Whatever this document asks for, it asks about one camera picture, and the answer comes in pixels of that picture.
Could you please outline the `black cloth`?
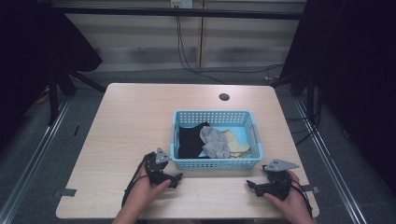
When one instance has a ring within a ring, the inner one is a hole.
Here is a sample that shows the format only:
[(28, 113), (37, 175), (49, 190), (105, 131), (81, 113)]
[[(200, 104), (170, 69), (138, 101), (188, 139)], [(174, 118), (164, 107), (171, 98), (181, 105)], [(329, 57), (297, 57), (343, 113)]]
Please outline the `black cloth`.
[(208, 126), (207, 122), (203, 122), (192, 128), (179, 128), (178, 157), (180, 159), (197, 159), (199, 157), (205, 144), (200, 133), (204, 127)]

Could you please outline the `person's right hand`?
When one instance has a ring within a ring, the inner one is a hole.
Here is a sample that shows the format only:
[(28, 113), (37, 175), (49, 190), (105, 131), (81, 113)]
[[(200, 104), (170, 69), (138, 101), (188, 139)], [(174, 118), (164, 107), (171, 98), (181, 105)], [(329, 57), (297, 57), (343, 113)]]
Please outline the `person's right hand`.
[(284, 201), (279, 200), (277, 197), (269, 193), (264, 193), (263, 197), (280, 210), (286, 220), (288, 220), (288, 216), (311, 216), (302, 195), (303, 189), (300, 185), (299, 177), (291, 170), (288, 170), (288, 173), (292, 179), (292, 186), (290, 187), (288, 197)]

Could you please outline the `dark curtain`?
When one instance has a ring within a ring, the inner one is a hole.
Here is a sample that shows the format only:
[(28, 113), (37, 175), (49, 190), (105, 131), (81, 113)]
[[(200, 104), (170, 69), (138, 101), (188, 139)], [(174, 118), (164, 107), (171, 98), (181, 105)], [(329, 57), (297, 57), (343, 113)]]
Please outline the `dark curtain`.
[(91, 72), (102, 59), (63, 13), (37, 0), (0, 0), (0, 151), (52, 70)]
[(285, 61), (325, 102), (396, 196), (396, 0), (306, 0)]

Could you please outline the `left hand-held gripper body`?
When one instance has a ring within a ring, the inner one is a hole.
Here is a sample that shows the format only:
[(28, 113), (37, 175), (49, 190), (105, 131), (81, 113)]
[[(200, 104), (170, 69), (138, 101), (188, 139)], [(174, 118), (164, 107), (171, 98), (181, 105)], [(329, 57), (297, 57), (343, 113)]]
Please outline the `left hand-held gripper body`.
[(145, 158), (145, 169), (151, 184), (160, 185), (165, 180), (177, 181), (173, 175), (163, 172), (170, 161), (170, 157), (161, 149), (150, 152)]

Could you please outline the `light blue plastic basket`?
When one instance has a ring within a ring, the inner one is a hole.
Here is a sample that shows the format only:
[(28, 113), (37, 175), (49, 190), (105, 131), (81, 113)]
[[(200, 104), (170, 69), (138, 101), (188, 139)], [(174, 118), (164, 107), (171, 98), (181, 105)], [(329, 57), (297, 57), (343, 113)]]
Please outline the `light blue plastic basket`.
[[(179, 128), (192, 128), (203, 122), (219, 131), (232, 130), (240, 144), (249, 144), (249, 152), (242, 158), (210, 159), (204, 151), (197, 159), (180, 159)], [(172, 121), (170, 153), (178, 170), (183, 169), (252, 169), (263, 158), (262, 143), (256, 121), (250, 111), (241, 110), (178, 110)]]

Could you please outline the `white wall power outlet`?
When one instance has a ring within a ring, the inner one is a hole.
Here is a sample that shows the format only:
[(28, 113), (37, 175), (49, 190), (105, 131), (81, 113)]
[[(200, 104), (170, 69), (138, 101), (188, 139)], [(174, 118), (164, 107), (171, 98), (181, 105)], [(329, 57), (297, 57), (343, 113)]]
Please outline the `white wall power outlet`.
[(170, 0), (171, 8), (193, 8), (192, 0)]

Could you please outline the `pale yellow cloth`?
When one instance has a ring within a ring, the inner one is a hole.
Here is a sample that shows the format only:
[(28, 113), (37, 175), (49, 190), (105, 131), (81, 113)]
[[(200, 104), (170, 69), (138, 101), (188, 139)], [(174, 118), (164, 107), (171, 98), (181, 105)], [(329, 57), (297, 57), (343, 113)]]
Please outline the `pale yellow cloth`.
[(232, 158), (242, 158), (244, 157), (250, 150), (249, 144), (240, 144), (235, 133), (227, 129), (222, 131), (222, 133), (226, 136), (228, 140), (228, 148), (230, 149), (230, 154)]

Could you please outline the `black horizontal bar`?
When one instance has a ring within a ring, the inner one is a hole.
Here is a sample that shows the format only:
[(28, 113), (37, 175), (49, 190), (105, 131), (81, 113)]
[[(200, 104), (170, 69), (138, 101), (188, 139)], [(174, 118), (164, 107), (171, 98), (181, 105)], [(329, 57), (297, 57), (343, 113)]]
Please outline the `black horizontal bar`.
[(156, 8), (156, 7), (90, 7), (54, 5), (53, 10), (66, 14), (131, 15), (131, 16), (175, 16), (200, 18), (239, 18), (299, 21), (306, 17), (297, 12), (268, 12), (217, 9)]

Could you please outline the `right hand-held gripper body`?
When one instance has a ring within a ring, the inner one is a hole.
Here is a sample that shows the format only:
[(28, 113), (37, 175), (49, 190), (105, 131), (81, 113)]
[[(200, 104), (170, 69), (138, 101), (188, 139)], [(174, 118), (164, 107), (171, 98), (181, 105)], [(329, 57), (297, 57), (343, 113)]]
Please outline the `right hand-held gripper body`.
[(259, 185), (259, 188), (263, 188), (264, 193), (269, 193), (284, 201), (289, 195), (291, 186), (291, 177), (288, 170), (299, 168), (299, 165), (289, 161), (273, 159), (262, 168), (267, 174), (268, 183)]

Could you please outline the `person's left hand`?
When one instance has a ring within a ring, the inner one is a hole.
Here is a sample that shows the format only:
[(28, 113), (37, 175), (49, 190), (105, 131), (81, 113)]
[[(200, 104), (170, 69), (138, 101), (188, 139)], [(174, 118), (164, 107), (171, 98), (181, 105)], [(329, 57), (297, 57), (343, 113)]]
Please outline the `person's left hand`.
[(138, 217), (170, 184), (170, 180), (165, 180), (160, 185), (152, 187), (146, 169), (141, 168), (122, 209), (128, 216)]

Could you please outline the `grey cloth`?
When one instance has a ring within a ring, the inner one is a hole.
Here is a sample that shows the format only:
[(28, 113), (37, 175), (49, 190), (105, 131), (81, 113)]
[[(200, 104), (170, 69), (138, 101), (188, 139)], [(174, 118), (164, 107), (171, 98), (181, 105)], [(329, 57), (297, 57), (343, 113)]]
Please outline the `grey cloth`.
[(204, 126), (200, 131), (200, 138), (203, 141), (203, 151), (211, 159), (229, 159), (231, 151), (228, 147), (226, 135), (219, 130)]

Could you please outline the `metal floor rail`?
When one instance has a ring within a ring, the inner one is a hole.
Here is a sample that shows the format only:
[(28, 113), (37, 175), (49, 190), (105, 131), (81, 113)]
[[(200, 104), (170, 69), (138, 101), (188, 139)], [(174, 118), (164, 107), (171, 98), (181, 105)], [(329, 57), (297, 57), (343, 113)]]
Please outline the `metal floor rail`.
[(305, 116), (306, 106), (304, 105), (303, 100), (297, 98), (294, 100), (294, 102), (300, 116), (304, 121), (304, 125), (308, 130), (308, 135), (313, 140), (318, 154), (321, 157), (352, 222), (354, 224), (368, 224), (366, 218), (363, 215), (363, 212), (361, 211), (361, 207), (351, 193), (345, 179), (342, 177), (337, 165), (332, 158), (332, 154), (329, 151), (327, 145), (325, 144), (318, 128)]
[(67, 97), (58, 107), (58, 118), (53, 121), (53, 123), (46, 129), (39, 145), (35, 150), (35, 153), (33, 154), (33, 157), (30, 159), (14, 190), (11, 191), (10, 195), (5, 201), (3, 208), (0, 210), (0, 224), (11, 224), (27, 190), (29, 189), (35, 177), (35, 173), (37, 172), (40, 163), (43, 161), (50, 148), (53, 138), (63, 123), (64, 116), (66, 115), (71, 102), (72, 98)]

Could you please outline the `black stand legs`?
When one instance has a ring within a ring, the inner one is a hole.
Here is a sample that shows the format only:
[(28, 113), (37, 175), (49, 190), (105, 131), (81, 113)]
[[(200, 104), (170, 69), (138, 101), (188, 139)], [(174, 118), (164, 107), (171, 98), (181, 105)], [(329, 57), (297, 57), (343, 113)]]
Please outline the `black stand legs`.
[(299, 68), (292, 72), (286, 72), (285, 68), (279, 78), (270, 84), (277, 88), (281, 85), (290, 84), (290, 93), (293, 96), (301, 96), (306, 91), (306, 117), (309, 121), (315, 121), (314, 100), (315, 100), (315, 80), (309, 69)]
[(72, 78), (81, 81), (99, 92), (106, 91), (106, 87), (89, 79), (88, 77), (85, 77), (78, 71), (74, 71), (67, 67), (53, 68), (49, 73), (49, 125), (52, 125), (59, 116), (58, 89), (61, 89), (61, 91), (68, 96), (75, 95), (77, 92)]

